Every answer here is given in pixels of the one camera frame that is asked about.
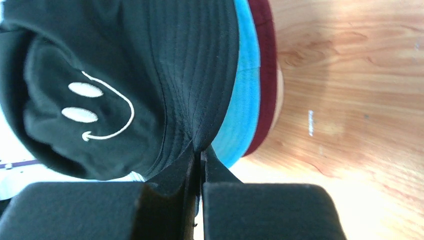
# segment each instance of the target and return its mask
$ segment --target hat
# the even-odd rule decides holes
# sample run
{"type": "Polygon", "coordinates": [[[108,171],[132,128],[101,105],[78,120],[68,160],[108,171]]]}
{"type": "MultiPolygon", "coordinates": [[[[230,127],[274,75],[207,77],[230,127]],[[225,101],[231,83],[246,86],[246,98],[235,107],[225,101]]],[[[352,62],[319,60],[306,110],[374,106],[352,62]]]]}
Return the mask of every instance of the hat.
{"type": "Polygon", "coordinates": [[[255,24],[247,0],[235,0],[240,37],[234,89],[218,134],[212,142],[218,159],[227,167],[239,160],[256,131],[260,105],[261,57],[255,24]]]}
{"type": "Polygon", "coordinates": [[[277,45],[268,0],[249,0],[260,48],[260,109],[256,132],[244,156],[253,153],[271,129],[277,102],[277,45]]]}
{"type": "Polygon", "coordinates": [[[236,77],[232,0],[9,0],[0,104],[40,162],[148,180],[210,146],[236,77]]]}

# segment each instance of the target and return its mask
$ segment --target blue hat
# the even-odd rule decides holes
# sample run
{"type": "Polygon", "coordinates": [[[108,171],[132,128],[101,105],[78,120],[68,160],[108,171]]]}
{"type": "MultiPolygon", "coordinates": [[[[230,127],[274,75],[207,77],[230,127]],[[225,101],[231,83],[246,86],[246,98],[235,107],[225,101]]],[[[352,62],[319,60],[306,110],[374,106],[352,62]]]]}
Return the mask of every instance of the blue hat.
{"type": "Polygon", "coordinates": [[[234,0],[239,28],[239,55],[234,88],[224,121],[212,142],[227,167],[236,163],[255,135],[260,109],[261,56],[255,22],[247,0],[234,0]]]}

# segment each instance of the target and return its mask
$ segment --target black bucket hat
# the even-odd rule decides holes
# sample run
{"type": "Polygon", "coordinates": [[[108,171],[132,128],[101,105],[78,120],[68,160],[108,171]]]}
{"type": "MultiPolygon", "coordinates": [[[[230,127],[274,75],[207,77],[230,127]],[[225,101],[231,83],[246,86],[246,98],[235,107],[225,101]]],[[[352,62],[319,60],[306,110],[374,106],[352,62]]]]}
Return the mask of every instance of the black bucket hat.
{"type": "Polygon", "coordinates": [[[233,0],[3,4],[1,109],[47,167],[147,180],[211,144],[237,70],[233,0]]]}

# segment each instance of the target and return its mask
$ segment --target black foam block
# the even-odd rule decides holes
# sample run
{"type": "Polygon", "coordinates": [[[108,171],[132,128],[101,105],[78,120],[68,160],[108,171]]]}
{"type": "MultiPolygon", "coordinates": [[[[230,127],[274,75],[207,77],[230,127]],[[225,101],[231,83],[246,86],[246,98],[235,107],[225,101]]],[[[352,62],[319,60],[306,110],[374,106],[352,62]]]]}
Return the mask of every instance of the black foam block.
{"type": "Polygon", "coordinates": [[[129,240],[139,182],[41,182],[15,196],[0,219],[1,240],[129,240]]]}
{"type": "Polygon", "coordinates": [[[309,184],[203,185],[205,240],[345,240],[330,196],[309,184]]]}

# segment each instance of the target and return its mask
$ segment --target wood grain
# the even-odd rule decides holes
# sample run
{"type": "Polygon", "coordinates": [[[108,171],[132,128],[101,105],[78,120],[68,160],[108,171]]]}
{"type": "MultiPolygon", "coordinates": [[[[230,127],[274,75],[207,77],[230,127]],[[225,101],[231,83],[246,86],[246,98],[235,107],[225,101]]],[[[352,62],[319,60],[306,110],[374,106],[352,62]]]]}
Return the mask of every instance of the wood grain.
{"type": "Polygon", "coordinates": [[[232,172],[324,187],[350,240],[423,240],[424,1],[270,3],[284,104],[232,172]]]}

